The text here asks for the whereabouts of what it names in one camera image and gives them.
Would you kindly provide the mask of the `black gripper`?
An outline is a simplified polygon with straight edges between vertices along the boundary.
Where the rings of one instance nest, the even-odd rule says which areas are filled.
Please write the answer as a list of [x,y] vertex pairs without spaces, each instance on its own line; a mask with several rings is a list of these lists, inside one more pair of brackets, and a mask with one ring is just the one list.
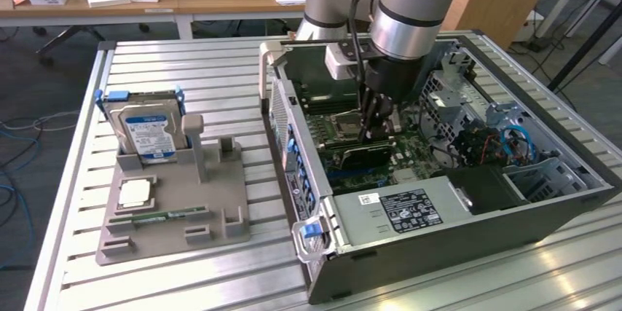
[[418,76],[418,59],[375,58],[367,64],[365,84],[374,92],[401,103],[414,89]]

